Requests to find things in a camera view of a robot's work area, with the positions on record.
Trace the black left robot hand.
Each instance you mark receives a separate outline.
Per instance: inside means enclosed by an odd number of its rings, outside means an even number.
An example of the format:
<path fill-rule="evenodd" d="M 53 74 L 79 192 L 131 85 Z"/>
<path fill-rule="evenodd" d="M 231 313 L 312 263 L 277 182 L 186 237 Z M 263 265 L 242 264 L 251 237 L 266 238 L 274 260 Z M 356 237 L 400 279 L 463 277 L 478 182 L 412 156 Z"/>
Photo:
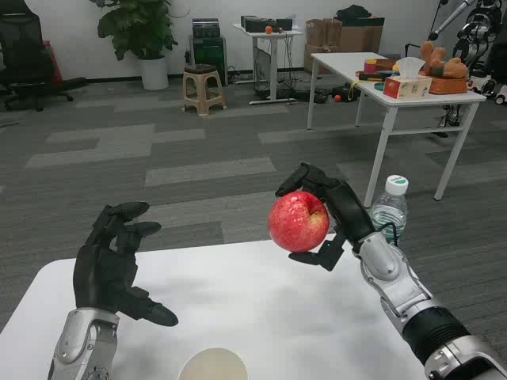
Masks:
<path fill-rule="evenodd" d="M 78 308 L 121 312 L 134 320 L 145 319 L 173 327 L 178 319 L 149 292 L 133 285 L 138 270 L 135 254 L 141 241 L 160 231 L 158 222 L 135 222 L 150 205 L 128 202 L 106 205 L 93 223 L 74 265 L 73 288 Z"/>

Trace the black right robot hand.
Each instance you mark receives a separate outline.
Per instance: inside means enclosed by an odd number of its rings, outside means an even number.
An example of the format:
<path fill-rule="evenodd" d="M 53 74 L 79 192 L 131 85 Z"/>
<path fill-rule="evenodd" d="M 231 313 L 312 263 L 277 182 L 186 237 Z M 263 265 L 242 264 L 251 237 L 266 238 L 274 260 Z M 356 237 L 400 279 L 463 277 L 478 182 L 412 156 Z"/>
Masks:
<path fill-rule="evenodd" d="M 331 217 L 337 222 L 333 240 L 325 240 L 318 252 L 290 253 L 291 260 L 318 265 L 332 271 L 344 252 L 342 246 L 349 242 L 354 249 L 360 241 L 375 233 L 375 227 L 356 193 L 345 180 L 328 177 L 325 172 L 306 162 L 299 164 L 277 189 L 277 197 L 285 196 L 297 189 L 309 191 L 328 206 Z"/>

